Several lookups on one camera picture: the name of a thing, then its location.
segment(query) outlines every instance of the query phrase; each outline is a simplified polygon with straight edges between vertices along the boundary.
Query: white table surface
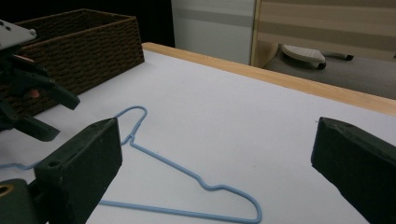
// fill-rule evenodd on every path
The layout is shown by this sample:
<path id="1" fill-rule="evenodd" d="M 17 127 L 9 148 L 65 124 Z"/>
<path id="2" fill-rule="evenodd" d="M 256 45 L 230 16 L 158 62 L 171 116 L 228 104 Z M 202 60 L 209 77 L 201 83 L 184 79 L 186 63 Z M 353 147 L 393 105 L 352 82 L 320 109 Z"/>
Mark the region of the white table surface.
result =
<path id="1" fill-rule="evenodd" d="M 71 111 L 59 105 L 36 116 L 61 130 L 43 143 L 15 130 L 0 133 L 0 163 L 45 158 L 89 124 L 131 105 L 148 110 L 135 142 L 200 175 L 255 197 L 262 223 L 367 223 L 311 166 L 318 119 L 354 124 L 396 145 L 396 117 L 289 90 L 197 63 L 144 51 L 146 61 L 82 93 Z M 141 111 L 120 122 L 121 138 Z M 0 170 L 0 181 L 34 179 Z M 206 192 L 195 180 L 129 146 L 104 199 L 254 218 L 254 207 L 228 192 Z M 99 205 L 88 223 L 222 223 Z"/>

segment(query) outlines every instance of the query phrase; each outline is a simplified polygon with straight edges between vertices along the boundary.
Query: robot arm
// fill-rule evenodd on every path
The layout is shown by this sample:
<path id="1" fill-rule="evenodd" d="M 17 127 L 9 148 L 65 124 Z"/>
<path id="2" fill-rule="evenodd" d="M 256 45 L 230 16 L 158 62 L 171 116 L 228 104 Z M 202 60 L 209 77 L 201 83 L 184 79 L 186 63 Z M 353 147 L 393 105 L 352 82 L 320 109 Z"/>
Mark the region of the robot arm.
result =
<path id="1" fill-rule="evenodd" d="M 0 85 L 8 85 L 10 96 L 22 97 L 31 89 L 47 91 L 61 105 L 75 109 L 79 99 L 75 94 L 50 79 L 45 68 L 15 56 L 20 44 L 35 39 L 34 30 L 0 21 Z M 0 131 L 17 129 L 41 141 L 53 140 L 59 131 L 31 116 L 20 117 L 0 95 Z"/>

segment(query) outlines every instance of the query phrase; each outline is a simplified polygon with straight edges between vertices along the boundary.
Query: white object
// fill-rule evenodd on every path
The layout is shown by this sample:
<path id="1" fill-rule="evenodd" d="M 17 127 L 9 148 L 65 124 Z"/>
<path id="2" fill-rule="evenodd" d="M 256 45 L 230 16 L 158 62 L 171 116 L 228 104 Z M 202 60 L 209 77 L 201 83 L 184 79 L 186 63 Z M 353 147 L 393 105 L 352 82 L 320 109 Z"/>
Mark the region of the white object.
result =
<path id="1" fill-rule="evenodd" d="M 280 45 L 280 48 L 293 59 L 307 63 L 318 63 L 319 69 L 326 67 L 326 58 L 317 49 L 306 49 L 291 45 Z"/>
<path id="2" fill-rule="evenodd" d="M 28 30 L 19 25 L 0 20 L 0 49 L 7 49 L 23 42 L 33 40 L 35 30 Z"/>

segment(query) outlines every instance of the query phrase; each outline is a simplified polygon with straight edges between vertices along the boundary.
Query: wooden panel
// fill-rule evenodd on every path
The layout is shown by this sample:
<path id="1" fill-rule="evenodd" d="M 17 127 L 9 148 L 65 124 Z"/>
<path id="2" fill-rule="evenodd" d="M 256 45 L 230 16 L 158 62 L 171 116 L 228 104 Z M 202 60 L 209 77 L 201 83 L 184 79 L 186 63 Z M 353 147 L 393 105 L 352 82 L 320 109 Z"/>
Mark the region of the wooden panel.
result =
<path id="1" fill-rule="evenodd" d="M 263 0 L 259 20 L 260 41 L 396 61 L 394 0 Z"/>

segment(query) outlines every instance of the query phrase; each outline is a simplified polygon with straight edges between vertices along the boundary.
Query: wicker basket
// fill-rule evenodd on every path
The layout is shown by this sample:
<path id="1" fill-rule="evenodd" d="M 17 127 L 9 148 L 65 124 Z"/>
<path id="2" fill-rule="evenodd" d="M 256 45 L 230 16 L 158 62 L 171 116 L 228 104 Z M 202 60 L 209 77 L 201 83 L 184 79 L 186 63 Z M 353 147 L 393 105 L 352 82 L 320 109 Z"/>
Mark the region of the wicker basket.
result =
<path id="1" fill-rule="evenodd" d="M 37 38 L 19 55 L 46 68 L 58 84 L 80 94 L 141 64 L 144 59 L 136 17 L 79 9 L 17 23 L 35 29 Z M 39 98 L 7 96 L 20 115 L 36 115 L 58 103 L 42 92 Z"/>

